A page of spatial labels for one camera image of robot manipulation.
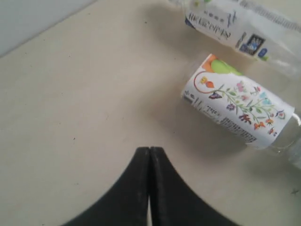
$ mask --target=table surface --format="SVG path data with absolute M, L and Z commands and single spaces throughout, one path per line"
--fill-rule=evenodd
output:
M 294 0 L 265 0 L 301 21 Z M 297 108 L 294 82 L 184 24 L 164 0 L 101 0 L 0 59 L 0 224 L 55 226 L 162 146 L 188 185 L 244 226 L 301 225 L 301 171 L 246 147 L 180 99 L 212 52 Z

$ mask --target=purple flower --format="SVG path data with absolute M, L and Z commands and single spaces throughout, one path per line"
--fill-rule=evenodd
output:
M 235 109 L 235 105 L 234 104 L 229 104 L 229 105 L 227 105 L 227 109 L 229 111 L 233 111 Z

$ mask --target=plastic bottle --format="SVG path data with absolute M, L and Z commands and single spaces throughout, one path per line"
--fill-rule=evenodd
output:
M 182 98 L 247 145 L 285 154 L 301 169 L 301 114 L 215 55 L 202 57 L 185 77 Z
M 301 25 L 251 0 L 169 0 L 186 24 L 287 76 L 301 74 Z

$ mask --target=small black mark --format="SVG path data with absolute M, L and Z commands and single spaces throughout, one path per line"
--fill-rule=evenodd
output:
M 293 194 L 293 195 L 297 195 L 297 193 L 299 192 L 299 190 L 298 189 L 295 189 L 295 188 L 293 188 L 293 190 L 292 190 L 292 192 L 291 192 L 291 194 Z

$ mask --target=bottle label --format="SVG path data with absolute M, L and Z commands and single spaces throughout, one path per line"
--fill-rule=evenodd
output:
M 214 55 L 187 82 L 182 97 L 257 149 L 270 146 L 294 107 Z

